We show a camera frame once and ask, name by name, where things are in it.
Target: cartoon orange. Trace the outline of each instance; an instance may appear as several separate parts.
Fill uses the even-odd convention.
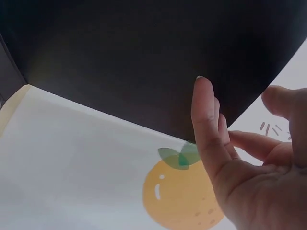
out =
[[[147,174],[143,204],[154,221],[170,230],[207,230],[224,217],[195,145],[180,153],[160,148],[163,161]]]

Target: hand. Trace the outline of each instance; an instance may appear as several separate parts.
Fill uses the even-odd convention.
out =
[[[269,87],[267,109],[289,120],[291,143],[229,132],[210,81],[197,78],[191,117],[198,151],[225,215],[240,230],[307,229],[307,89]],[[240,159],[234,146],[263,161]]]

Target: leaf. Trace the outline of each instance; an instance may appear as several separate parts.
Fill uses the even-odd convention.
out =
[[[180,166],[189,165],[188,159],[182,153],[179,154],[178,162]]]
[[[177,152],[174,149],[170,149],[170,148],[159,148],[158,152],[159,152],[161,159],[163,160],[170,156],[177,156],[179,154],[179,152]]]
[[[186,142],[184,144],[184,146],[181,149],[180,154],[182,154],[187,159],[187,161],[189,162],[189,165],[192,165],[201,159],[198,154],[196,145],[190,142]]]
[[[158,152],[161,159],[170,167],[178,170],[186,170],[189,168],[189,162],[184,156],[180,158],[180,155],[176,150],[170,148],[159,148]]]

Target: black surface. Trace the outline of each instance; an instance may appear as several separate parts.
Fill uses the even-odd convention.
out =
[[[6,0],[1,10],[30,84],[187,140],[197,75],[232,123],[307,35],[306,0]]]
[[[24,84],[25,80],[0,35],[0,109]]]

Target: white highlight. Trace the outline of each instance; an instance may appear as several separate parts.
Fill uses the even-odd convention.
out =
[[[160,184],[156,184],[155,185],[154,191],[155,191],[155,196],[157,197],[157,199],[161,200],[161,197],[160,197]]]

